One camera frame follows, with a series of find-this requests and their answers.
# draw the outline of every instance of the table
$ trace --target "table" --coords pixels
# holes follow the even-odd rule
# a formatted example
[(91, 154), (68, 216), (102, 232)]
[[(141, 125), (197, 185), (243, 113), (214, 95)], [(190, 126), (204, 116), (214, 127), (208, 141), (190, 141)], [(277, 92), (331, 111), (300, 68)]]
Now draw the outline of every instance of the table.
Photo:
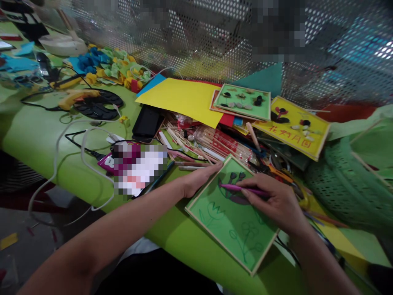
[[(5, 32), (18, 32), (11, 23), (0, 24)], [(24, 42), (10, 42), (16, 47)], [(124, 100), (121, 113), (131, 121), (126, 128), (120, 123), (107, 123), (102, 127), (124, 138), (131, 138), (131, 129), (139, 114), (141, 106), (135, 103), (136, 95), (123, 86), (97, 87), (112, 91)], [(53, 174), (54, 148), (60, 133), (71, 121), (68, 114), (50, 112), (42, 108), (23, 105), (19, 102), (26, 96), (15, 89), (0, 86), (0, 144), (1, 148), (33, 168), (46, 178)], [(31, 101), (54, 107), (61, 96), (37, 96)], [(69, 133), (89, 128), (89, 123), (74, 124)], [(87, 148), (100, 153), (109, 152), (105, 132), (91, 132)], [(75, 137), (80, 141), (81, 135)], [(86, 156), (88, 163), (97, 169), (97, 161)], [(169, 182), (187, 172), (177, 168), (168, 173), (164, 182)], [(112, 184), (89, 170), (81, 161), (80, 149), (63, 138), (59, 147), (57, 185), (73, 193), (87, 203), (99, 206), (113, 193)], [(146, 237), (164, 248), (171, 255), (192, 267), (201, 274), (223, 285), (236, 294), (305, 294), (305, 284), (299, 268), (295, 268), (272, 246), (262, 262), (255, 277), (250, 275), (213, 241), (184, 211), (188, 200), (179, 202), (169, 210), (146, 234)], [(123, 199), (114, 198), (103, 210), (108, 213), (125, 203)], [(365, 294), (370, 292), (352, 273), (349, 274)]]

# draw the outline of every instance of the wooden frame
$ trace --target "wooden frame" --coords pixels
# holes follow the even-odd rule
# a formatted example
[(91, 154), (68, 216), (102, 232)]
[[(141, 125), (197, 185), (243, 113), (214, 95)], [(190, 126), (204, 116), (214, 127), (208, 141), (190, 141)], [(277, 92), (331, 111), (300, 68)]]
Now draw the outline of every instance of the wooden frame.
[[(283, 98), (283, 97), (281, 97), (281, 96), (279, 96), (279, 95), (276, 96), (276, 97), (272, 100), (271, 105), (272, 105), (278, 98), (280, 98), (280, 99), (282, 99), (282, 100), (285, 100), (287, 103), (289, 103), (289, 104), (291, 104), (291, 105), (294, 105), (296, 108), (303, 109), (302, 107), (298, 106), (297, 104), (294, 104), (293, 102), (290, 102), (289, 100), (287, 100), (287, 99), (285, 99), (285, 98)], [(295, 145), (291, 144), (289, 141), (282, 141), (282, 138), (276, 136), (274, 133), (267, 132), (266, 130), (261, 130), (261, 129), (259, 129), (258, 126), (254, 125), (254, 123), (252, 123), (251, 125), (252, 125), (253, 127), (255, 127), (256, 129), (261, 130), (262, 132), (265, 132), (266, 134), (270, 135), (271, 137), (274, 137), (275, 139), (277, 139), (277, 140), (279, 140), (279, 141), (281, 141), (281, 142), (284, 142), (285, 144), (289, 145), (290, 147), (292, 147), (292, 148), (294, 148), (294, 149), (300, 151), (301, 153), (305, 154), (305, 155), (308, 156), (309, 158), (311, 158), (311, 159), (313, 159), (314, 161), (318, 162), (318, 159), (319, 159), (319, 156), (321, 155), (321, 151), (322, 151), (322, 149), (323, 149), (324, 143), (326, 142), (326, 138), (327, 138), (327, 136), (328, 136), (328, 134), (329, 134), (330, 123), (329, 123), (328, 121), (326, 121), (326, 120), (324, 120), (324, 119), (322, 119), (322, 118), (320, 118), (320, 117), (318, 117), (318, 116), (316, 116), (316, 115), (310, 113), (309, 111), (307, 111), (307, 110), (305, 110), (305, 109), (303, 109), (303, 110), (304, 110), (305, 112), (308, 112), (311, 116), (318, 118), (318, 120), (323, 121), (323, 122), (325, 122), (325, 123), (328, 124), (328, 127), (327, 127), (327, 129), (326, 129), (325, 135), (323, 136), (323, 138), (322, 138), (322, 140), (321, 140), (321, 145), (319, 146), (319, 149), (318, 149), (318, 151), (317, 151), (317, 157), (315, 157), (314, 155), (312, 155), (312, 154), (306, 152), (305, 150), (299, 149), (299, 148), (296, 147)]]
[(271, 241), (269, 242), (265, 252), (262, 253), (261, 258), (259, 259), (259, 261), (256, 263), (254, 269), (250, 270), (247, 266), (245, 266), (244, 263), (242, 263), (240, 261), (240, 259), (238, 259), (234, 254), (232, 254), (232, 252), (225, 247), (225, 245), (203, 224), (199, 221), (199, 219), (191, 212), (191, 207), (195, 204), (195, 202), (198, 200), (198, 198), (201, 196), (201, 194), (204, 192), (204, 190), (206, 188), (208, 188), (208, 186), (213, 182), (213, 180), (217, 177), (217, 175), (221, 172), (221, 170), (229, 163), (230, 160), (234, 160), (236, 163), (238, 163), (241, 167), (243, 167), (245, 170), (247, 170), (249, 173), (251, 173), (252, 175), (255, 175), (254, 172), (252, 172), (250, 169), (248, 169), (246, 166), (244, 166), (240, 161), (238, 161), (234, 156), (229, 155), (228, 158), (225, 160), (222, 168), (220, 169), (220, 171), (218, 171), (217, 173), (214, 174), (214, 176), (209, 180), (209, 182), (198, 192), (198, 195), (193, 199), (193, 201), (191, 203), (189, 203), (184, 209), (187, 211), (188, 214), (190, 214), (195, 221), (197, 221), (204, 230), (206, 230), (247, 272), (249, 272), (249, 274), (253, 277), (255, 275), (255, 273), (258, 271), (262, 260), (265, 258), (265, 256), (267, 255), (267, 252), (270, 250), (272, 244), (274, 243), (280, 229), (277, 229), (277, 231), (275, 232), (275, 234), (273, 235)]
[(242, 116), (247, 116), (247, 118), (257, 119), (257, 120), (259, 120), (259, 121), (270, 121), (270, 112), (271, 112), (271, 104), (272, 104), (272, 102), (271, 102), (271, 93), (270, 93), (270, 92), (268, 92), (268, 91), (261, 91), (261, 90), (257, 90), (257, 89), (252, 89), (252, 90), (254, 90), (254, 91), (262, 92), (262, 93), (265, 93), (265, 94), (269, 95), (269, 102), (268, 102), (268, 106), (269, 106), (268, 115), (269, 115), (269, 118), (267, 119), (267, 118), (261, 118), (261, 117), (250, 116), (250, 114), (240, 111), (241, 109), (238, 109), (239, 111), (233, 111), (233, 109), (231, 109), (231, 108), (229, 108), (229, 107), (227, 108), (227, 107), (223, 107), (223, 106), (220, 106), (220, 107), (215, 106), (216, 101), (219, 99), (219, 97), (220, 97), (220, 95), (221, 95), (221, 92), (223, 91), (223, 89), (224, 89), (225, 86), (233, 86), (234, 88), (240, 88), (240, 89), (249, 89), (249, 88), (247, 88), (247, 87), (240, 87), (240, 86), (236, 86), (236, 85), (232, 85), (232, 84), (226, 84), (226, 83), (223, 84), (222, 87), (221, 87), (221, 89), (220, 89), (220, 92), (218, 93), (218, 95), (217, 95), (215, 101), (213, 102), (213, 106), (214, 106), (214, 107), (219, 108), (219, 109), (226, 109), (226, 110), (229, 110), (229, 111), (231, 111), (231, 112), (233, 112), (233, 113), (237, 113), (237, 114), (242, 115)]

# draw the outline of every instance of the right hand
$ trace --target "right hand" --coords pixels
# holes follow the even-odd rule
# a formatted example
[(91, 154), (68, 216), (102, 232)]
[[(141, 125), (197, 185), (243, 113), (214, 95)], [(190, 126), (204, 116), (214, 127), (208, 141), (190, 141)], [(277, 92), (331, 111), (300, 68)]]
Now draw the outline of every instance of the right hand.
[(242, 189), (243, 195), (251, 205), (274, 220), (289, 236), (302, 236), (312, 230), (290, 186), (263, 173), (244, 179), (236, 185), (244, 188), (257, 187), (266, 191), (270, 199), (263, 201), (256, 194)]

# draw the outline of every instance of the basket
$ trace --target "basket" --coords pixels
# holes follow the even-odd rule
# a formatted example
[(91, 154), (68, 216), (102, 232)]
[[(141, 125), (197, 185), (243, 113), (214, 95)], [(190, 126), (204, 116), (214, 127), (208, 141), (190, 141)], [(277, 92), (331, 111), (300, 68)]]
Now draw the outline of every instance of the basket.
[(307, 170), (306, 183), (318, 200), (343, 222), (393, 236), (393, 194), (351, 152), (350, 137), (327, 146), (324, 158)]

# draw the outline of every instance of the metal mesh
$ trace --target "metal mesh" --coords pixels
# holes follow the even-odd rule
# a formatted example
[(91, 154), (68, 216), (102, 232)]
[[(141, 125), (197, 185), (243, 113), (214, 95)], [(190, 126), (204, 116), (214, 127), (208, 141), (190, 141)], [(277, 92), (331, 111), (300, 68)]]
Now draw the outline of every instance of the metal mesh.
[[(151, 69), (230, 83), (273, 62), (253, 62), (255, 5), (243, 0), (58, 0), (80, 37), (124, 49)], [(282, 96), (302, 107), (381, 106), (393, 100), (393, 8), (388, 0), (306, 0), (305, 56), (285, 62)], [(64, 30), (56, 13), (40, 17)]]

